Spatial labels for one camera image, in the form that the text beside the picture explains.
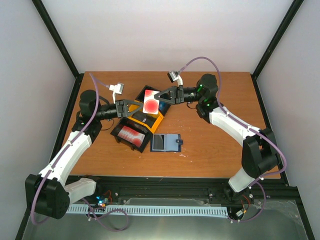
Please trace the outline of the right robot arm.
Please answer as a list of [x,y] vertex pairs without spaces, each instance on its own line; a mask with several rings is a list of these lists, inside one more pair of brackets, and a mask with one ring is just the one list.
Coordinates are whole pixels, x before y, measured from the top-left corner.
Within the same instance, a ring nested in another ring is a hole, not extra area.
[[169,105],[196,102],[198,116],[235,139],[242,147],[241,168],[229,179],[230,188],[239,193],[253,185],[255,180],[278,166],[280,159],[276,151],[274,133],[249,125],[219,102],[219,87],[215,75],[206,73],[195,87],[184,87],[177,71],[167,74],[172,86],[155,95],[155,99]]

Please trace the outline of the black credit card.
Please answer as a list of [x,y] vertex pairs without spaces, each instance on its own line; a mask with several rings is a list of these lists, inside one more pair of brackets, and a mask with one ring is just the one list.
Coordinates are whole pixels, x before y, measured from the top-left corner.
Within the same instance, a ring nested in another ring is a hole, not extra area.
[[163,134],[155,134],[152,141],[153,150],[164,150],[165,136]]

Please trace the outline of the blue leather card holder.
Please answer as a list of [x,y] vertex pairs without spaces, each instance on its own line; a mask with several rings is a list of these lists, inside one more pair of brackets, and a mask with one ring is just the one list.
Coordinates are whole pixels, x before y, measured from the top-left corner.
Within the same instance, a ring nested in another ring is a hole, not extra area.
[[[153,138],[154,135],[164,135],[164,150],[153,150]],[[184,141],[181,139],[180,134],[154,134],[150,141],[150,152],[181,152]]]

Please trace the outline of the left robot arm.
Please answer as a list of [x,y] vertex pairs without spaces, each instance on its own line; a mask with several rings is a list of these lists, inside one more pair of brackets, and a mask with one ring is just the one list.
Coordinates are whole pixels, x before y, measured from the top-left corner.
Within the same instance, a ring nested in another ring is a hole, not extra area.
[[80,95],[80,110],[71,133],[63,147],[50,163],[37,175],[30,174],[25,180],[27,205],[32,222],[35,214],[61,219],[70,205],[89,197],[92,201],[103,198],[104,188],[91,178],[67,184],[67,179],[83,153],[96,140],[102,130],[102,121],[124,118],[143,109],[143,103],[121,99],[112,104],[100,103],[95,90]]

